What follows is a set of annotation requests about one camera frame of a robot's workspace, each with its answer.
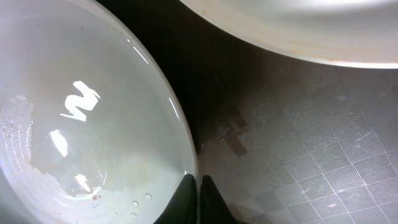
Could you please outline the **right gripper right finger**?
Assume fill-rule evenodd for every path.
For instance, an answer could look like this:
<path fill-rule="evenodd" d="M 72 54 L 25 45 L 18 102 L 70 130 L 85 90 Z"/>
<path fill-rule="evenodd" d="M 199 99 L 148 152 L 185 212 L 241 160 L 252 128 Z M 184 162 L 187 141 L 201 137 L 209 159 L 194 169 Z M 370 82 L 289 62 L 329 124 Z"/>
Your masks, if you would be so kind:
<path fill-rule="evenodd" d="M 201 182 L 200 223 L 239 224 L 209 175 L 204 175 Z"/>

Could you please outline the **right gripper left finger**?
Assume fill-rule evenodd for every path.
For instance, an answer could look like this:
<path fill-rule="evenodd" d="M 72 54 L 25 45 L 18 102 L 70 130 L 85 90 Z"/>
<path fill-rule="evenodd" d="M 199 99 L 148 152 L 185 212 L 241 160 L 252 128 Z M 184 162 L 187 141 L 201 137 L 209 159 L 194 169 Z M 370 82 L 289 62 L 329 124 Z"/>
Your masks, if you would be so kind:
<path fill-rule="evenodd" d="M 186 174 L 165 210 L 154 224 L 196 224 L 197 183 L 191 174 Z"/>

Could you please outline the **pale green plate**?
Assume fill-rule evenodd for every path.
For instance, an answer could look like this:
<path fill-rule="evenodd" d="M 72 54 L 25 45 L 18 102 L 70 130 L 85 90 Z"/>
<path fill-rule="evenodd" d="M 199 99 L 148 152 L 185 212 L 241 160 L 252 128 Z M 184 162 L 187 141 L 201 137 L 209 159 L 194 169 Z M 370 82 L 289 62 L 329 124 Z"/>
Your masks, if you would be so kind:
<path fill-rule="evenodd" d="M 186 174 L 197 183 L 182 109 L 116 16 L 1 2 L 2 223 L 154 223 Z"/>

